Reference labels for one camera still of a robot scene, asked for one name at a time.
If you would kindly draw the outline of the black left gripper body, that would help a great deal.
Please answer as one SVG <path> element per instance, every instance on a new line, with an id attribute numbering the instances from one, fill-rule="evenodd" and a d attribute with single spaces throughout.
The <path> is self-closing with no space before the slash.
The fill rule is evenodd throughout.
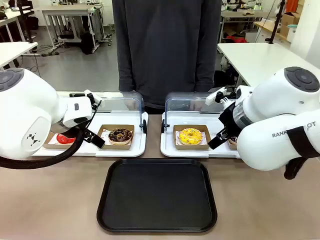
<path id="1" fill-rule="evenodd" d="M 79 125 L 76 125 L 72 128 L 70 128 L 69 130 L 62 132 L 61 134 L 64 135 L 65 137 L 77 137 L 79 135 L 80 132 L 85 132 L 86 128 L 87 128 L 88 122 L 85 121 Z"/>

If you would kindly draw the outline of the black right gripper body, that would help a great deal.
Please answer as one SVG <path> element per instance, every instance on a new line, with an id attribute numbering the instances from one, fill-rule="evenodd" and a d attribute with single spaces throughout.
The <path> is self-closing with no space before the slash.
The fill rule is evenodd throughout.
<path id="1" fill-rule="evenodd" d="M 236 124 L 233 111 L 235 109 L 235 102 L 229 105 L 218 117 L 219 121 L 223 124 L 224 129 L 228 131 L 241 131 L 242 129 Z"/>

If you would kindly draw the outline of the yellow sprinkled donut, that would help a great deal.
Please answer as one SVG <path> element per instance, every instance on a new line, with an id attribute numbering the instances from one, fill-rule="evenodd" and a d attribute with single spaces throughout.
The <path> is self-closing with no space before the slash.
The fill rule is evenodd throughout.
<path id="1" fill-rule="evenodd" d="M 184 128 L 179 132 L 179 140 L 183 145 L 196 146 L 203 141 L 203 134 L 196 128 Z"/>

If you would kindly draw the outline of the person right forearm grey sleeve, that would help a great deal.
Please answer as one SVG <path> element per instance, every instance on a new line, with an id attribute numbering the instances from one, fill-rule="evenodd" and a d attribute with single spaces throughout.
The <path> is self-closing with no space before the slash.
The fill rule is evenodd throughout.
<path id="1" fill-rule="evenodd" d="M 117 62 L 119 75 L 119 90 L 121 92 L 132 92 L 136 90 L 133 77 L 132 59 L 127 42 L 117 44 Z"/>

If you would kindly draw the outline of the person left forearm grey sleeve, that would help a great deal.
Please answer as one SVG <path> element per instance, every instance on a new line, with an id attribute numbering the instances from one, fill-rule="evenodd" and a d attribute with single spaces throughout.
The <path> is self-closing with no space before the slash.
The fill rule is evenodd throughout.
<path id="1" fill-rule="evenodd" d="M 208 92 L 214 87 L 216 47 L 212 42 L 202 41 L 198 46 L 195 66 L 195 92 Z"/>

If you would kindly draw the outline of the red glazed donut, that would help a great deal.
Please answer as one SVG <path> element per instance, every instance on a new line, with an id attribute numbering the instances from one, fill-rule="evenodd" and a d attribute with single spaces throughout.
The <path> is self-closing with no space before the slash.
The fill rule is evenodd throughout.
<path id="1" fill-rule="evenodd" d="M 75 142 L 76 138 L 75 137 L 69 138 L 69 137 L 66 137 L 65 135 L 59 133 L 56 136 L 56 140 L 61 145 L 69 145 L 69 144 L 73 144 Z"/>

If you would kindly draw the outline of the chocolate nut donut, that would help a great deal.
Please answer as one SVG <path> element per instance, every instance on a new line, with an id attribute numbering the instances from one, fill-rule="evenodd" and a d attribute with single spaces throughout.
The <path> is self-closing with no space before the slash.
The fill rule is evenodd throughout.
<path id="1" fill-rule="evenodd" d="M 113 145 L 127 145 L 133 137 L 133 132 L 126 128 L 116 128 L 108 134 L 109 142 Z"/>

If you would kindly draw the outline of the white display tray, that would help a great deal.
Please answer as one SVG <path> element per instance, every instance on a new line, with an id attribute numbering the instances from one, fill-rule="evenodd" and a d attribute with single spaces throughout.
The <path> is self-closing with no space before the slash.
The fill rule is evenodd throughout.
<path id="1" fill-rule="evenodd" d="M 147 140 L 147 134 L 144 133 L 140 124 L 147 122 L 148 114 L 140 114 L 138 111 L 98 112 L 94 116 L 89 130 L 97 134 L 102 125 L 120 125 L 121 128 L 124 125 L 133 125 L 134 136 L 130 149 L 100 149 L 91 143 L 83 142 L 74 155 L 77 157 L 138 157 L 145 152 Z"/>
<path id="2" fill-rule="evenodd" d="M 230 149 L 227 142 L 216 149 L 177 149 L 174 126 L 182 125 L 182 128 L 197 128 L 198 125 L 205 125 L 208 128 L 210 138 L 222 130 L 223 124 L 218 120 L 218 113 L 200 113 L 198 111 L 169 111 L 162 115 L 164 124 L 169 125 L 161 133 L 160 151 L 167 157 L 172 158 L 236 158 L 237 150 Z"/>

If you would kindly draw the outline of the large black serving tray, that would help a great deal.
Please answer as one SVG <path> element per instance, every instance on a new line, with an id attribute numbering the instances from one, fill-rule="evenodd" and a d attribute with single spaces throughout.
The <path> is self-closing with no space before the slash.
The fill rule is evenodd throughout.
<path id="1" fill-rule="evenodd" d="M 96 219 L 111 233 L 204 233 L 218 212 L 207 168 L 194 159 L 131 158 L 108 169 Z"/>

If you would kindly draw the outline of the large white side table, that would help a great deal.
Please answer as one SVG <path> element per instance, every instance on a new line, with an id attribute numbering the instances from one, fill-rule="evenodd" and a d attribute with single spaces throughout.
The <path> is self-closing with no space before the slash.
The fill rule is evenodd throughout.
<path id="1" fill-rule="evenodd" d="M 219 43 L 217 46 L 251 87 L 256 87 L 286 67 L 304 68 L 320 80 L 320 69 L 277 43 Z"/>

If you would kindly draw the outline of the red bag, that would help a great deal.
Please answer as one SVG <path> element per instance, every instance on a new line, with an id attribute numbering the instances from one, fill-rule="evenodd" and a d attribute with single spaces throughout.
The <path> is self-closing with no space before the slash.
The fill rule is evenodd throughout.
<path id="1" fill-rule="evenodd" d="M 224 40 L 226 43 L 247 43 L 243 36 L 228 35 Z"/>

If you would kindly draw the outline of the black backpack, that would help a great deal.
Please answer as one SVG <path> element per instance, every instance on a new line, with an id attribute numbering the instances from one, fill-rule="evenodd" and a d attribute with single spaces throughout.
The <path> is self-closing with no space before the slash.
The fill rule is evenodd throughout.
<path id="1" fill-rule="evenodd" d="M 80 36 L 80 49 L 86 55 L 90 55 L 94 50 L 94 40 L 92 38 L 92 34 L 90 32 L 85 32 Z"/>

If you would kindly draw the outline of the person torso dark grey sweater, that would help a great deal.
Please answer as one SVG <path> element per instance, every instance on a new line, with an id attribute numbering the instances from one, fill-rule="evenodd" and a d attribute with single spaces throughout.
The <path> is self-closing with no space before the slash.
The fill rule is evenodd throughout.
<path id="1" fill-rule="evenodd" d="M 127 42 L 135 91 L 149 114 L 172 92 L 195 91 L 200 43 L 216 47 L 221 0 L 112 0 L 116 43 Z"/>

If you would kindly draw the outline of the wooden top workbench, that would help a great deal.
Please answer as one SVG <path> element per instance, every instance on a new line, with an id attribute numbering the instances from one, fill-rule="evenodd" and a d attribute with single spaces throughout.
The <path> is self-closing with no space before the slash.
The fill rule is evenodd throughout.
<path id="1" fill-rule="evenodd" d="M 269 20 L 265 20 L 265 21 L 255 21 L 253 23 L 256 27 L 263 29 L 266 32 L 272 33 L 275 27 L 275 21 L 269 21 Z M 287 41 L 287 37 L 280 34 L 280 32 L 278 32 L 276 30 L 275 36 L 279 39 L 282 39 L 283 41 Z"/>

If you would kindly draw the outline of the small white side table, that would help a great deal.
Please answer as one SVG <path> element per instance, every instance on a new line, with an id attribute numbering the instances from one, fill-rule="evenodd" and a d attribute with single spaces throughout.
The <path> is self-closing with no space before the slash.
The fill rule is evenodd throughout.
<path id="1" fill-rule="evenodd" d="M 0 70 L 37 45 L 37 42 L 0 42 Z"/>

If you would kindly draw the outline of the long white background table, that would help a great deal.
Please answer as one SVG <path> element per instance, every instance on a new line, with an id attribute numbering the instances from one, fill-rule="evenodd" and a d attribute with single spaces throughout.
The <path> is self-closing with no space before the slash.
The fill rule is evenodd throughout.
<path id="1" fill-rule="evenodd" d="M 222 42 L 225 24 L 253 24 L 256 20 L 266 18 L 267 12 L 262 11 L 231 11 L 223 10 L 220 14 L 220 32 L 218 43 Z"/>

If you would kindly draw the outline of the open cardboard box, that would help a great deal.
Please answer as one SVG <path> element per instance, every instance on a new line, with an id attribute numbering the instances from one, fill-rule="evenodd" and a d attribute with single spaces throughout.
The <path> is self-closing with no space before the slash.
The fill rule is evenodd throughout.
<path id="1" fill-rule="evenodd" d="M 286 12 L 281 18 L 280 34 L 284 37 L 288 36 L 289 25 L 297 25 L 300 20 L 300 14 L 296 12 Z"/>

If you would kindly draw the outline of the white-framed background desk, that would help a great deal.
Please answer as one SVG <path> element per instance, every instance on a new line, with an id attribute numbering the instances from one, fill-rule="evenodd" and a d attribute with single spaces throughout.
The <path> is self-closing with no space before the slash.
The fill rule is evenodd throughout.
<path id="1" fill-rule="evenodd" d="M 102 13 L 93 5 L 52 5 L 42 7 L 40 11 L 51 40 L 51 52 L 66 43 L 80 44 L 81 35 L 85 32 L 92 35 L 93 53 L 100 43 L 111 44 L 111 38 L 104 32 Z"/>

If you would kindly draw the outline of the black chair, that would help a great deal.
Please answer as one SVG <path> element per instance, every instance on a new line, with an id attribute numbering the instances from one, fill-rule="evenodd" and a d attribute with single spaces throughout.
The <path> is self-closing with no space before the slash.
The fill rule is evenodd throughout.
<path id="1" fill-rule="evenodd" d="M 17 7 L 19 8 L 19 12 L 21 15 L 21 22 L 27 36 L 27 41 L 29 43 L 33 43 L 32 35 L 29 28 L 29 23 L 28 23 L 28 17 L 34 13 L 33 3 L 31 0 L 16 0 L 16 3 L 17 3 Z"/>

